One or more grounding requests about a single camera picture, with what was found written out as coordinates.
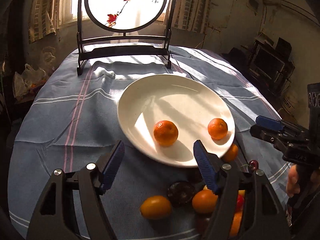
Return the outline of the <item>person's right hand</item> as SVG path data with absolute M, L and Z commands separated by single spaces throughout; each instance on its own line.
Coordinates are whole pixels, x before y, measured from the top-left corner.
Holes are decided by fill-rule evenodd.
M 288 173 L 286 193 L 289 198 L 293 197 L 295 194 L 300 193 L 300 186 L 298 184 L 298 172 L 297 165 L 293 165 Z

